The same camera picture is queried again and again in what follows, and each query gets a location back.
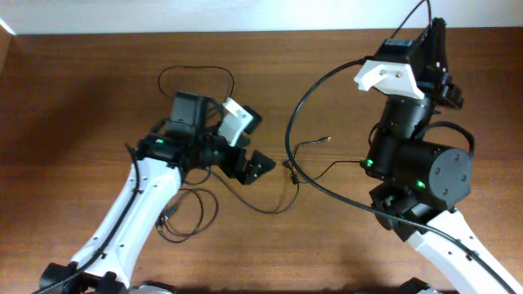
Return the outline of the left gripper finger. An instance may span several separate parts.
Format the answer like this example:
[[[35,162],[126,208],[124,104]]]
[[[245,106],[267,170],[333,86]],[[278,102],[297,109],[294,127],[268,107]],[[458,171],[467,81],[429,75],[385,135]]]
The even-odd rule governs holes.
[[[260,176],[275,168],[275,161],[258,150],[253,151],[252,157],[247,161],[245,168],[240,173],[240,183],[250,185]]]
[[[244,128],[244,132],[252,134],[262,122],[262,116],[250,106],[244,105],[243,109],[246,111],[248,121],[247,126]]]

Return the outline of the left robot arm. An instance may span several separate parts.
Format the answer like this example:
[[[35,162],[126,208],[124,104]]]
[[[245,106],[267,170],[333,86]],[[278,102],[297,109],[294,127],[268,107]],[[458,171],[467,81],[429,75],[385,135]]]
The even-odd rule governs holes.
[[[271,171],[275,162],[255,151],[245,158],[239,143],[261,116],[228,100],[225,117],[211,129],[204,106],[174,108],[130,149],[131,170],[124,187],[91,239],[67,265],[51,263],[39,281],[41,293],[129,293],[138,256],[163,209],[193,169],[217,166],[242,185]]]

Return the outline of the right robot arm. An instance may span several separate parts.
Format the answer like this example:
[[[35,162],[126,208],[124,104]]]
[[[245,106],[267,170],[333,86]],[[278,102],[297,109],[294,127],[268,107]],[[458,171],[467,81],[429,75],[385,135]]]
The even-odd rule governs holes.
[[[445,54],[445,27],[435,18],[414,40],[386,39],[355,82],[387,97],[362,168],[378,221],[429,260],[461,293],[519,293],[521,285],[472,232],[458,202],[471,191],[474,137],[460,149],[428,142],[438,107],[461,109]]]

